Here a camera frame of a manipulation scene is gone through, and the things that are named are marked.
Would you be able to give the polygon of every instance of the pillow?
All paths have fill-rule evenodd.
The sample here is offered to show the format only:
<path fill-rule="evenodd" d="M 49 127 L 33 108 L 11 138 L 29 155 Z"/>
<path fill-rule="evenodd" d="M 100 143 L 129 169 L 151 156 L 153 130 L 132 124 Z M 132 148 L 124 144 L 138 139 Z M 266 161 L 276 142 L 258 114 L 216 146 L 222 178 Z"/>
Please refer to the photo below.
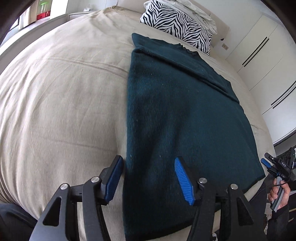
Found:
<path fill-rule="evenodd" d="M 152 0 L 141 22 L 167 32 L 209 55 L 212 34 L 184 12 Z"/>

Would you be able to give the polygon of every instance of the electrical socket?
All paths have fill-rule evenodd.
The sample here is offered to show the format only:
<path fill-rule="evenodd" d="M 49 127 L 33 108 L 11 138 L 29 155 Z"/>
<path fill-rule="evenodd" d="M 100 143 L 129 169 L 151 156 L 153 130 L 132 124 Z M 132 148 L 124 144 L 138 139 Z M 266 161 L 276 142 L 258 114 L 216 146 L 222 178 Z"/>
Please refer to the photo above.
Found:
<path fill-rule="evenodd" d="M 226 44 L 222 44 L 222 47 L 225 49 L 225 50 L 228 50 L 228 47 Z"/>

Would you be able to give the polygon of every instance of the fitted sheet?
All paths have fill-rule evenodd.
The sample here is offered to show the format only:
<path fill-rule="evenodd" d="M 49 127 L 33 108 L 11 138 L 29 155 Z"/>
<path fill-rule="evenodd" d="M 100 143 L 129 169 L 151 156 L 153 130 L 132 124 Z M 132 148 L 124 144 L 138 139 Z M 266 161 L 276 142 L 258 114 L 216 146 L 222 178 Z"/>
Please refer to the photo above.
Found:
<path fill-rule="evenodd" d="M 35 218 L 62 183 L 79 185 L 126 157 L 127 78 L 132 33 L 181 43 L 113 7 L 67 22 L 25 48 L 0 75 L 0 200 Z M 231 82 L 251 124 L 258 156 L 274 155 L 267 126 L 242 79 L 211 50 L 200 56 Z M 120 179 L 103 212 L 111 240 L 125 240 Z M 263 180 L 245 195 L 250 200 Z M 85 240 L 81 206 L 81 240 Z M 213 229 L 219 227 L 216 213 Z M 190 227 L 157 240 L 186 240 Z"/>

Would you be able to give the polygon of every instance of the beige headboard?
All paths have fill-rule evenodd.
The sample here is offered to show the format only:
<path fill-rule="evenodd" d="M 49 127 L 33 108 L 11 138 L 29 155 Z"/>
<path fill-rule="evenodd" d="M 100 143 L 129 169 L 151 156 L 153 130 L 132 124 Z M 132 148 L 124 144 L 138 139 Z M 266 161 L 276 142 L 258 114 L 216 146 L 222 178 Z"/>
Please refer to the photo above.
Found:
<path fill-rule="evenodd" d="M 144 2 L 147 0 L 118 0 L 118 6 L 136 11 L 136 12 L 145 12 L 144 8 Z M 203 10 L 206 14 L 208 14 L 216 23 L 217 26 L 217 32 L 218 34 L 213 35 L 212 37 L 212 46 L 215 46 L 220 39 L 223 39 L 226 37 L 227 32 L 229 30 L 229 27 L 221 20 L 219 19 L 215 14 L 213 14 L 211 11 L 200 5 L 199 3 L 195 2 L 194 0 L 190 0 L 194 5 L 199 7 L 201 10 Z"/>

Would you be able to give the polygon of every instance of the bed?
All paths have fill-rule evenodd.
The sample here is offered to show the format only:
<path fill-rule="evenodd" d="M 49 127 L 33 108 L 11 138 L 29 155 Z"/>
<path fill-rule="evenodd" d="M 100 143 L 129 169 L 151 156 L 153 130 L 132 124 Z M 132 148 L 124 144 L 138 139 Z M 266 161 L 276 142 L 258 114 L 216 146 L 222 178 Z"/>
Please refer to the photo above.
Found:
<path fill-rule="evenodd" d="M 119 1 L 117 7 L 59 26 L 25 48 L 0 75 L 0 201 L 16 203 L 38 218 L 60 184 L 85 183 L 109 166 L 115 155 L 126 158 L 126 88 L 134 49 L 131 34 L 181 43 L 196 51 L 140 23 L 145 11 L 142 4 Z M 219 40 L 228 28 L 217 17 L 214 20 Z M 201 52 L 200 56 L 230 81 L 252 127 L 258 157 L 265 152 L 275 155 L 267 126 L 242 79 L 214 48 L 210 56 Z M 248 200 L 262 183 L 260 180 L 248 190 Z M 111 240 L 125 240 L 122 190 L 123 177 L 114 200 L 103 209 Z M 214 231 L 219 228 L 218 217 L 219 211 Z M 79 228 L 81 240 L 85 240 L 82 226 Z M 186 240 L 189 230 L 156 240 Z"/>

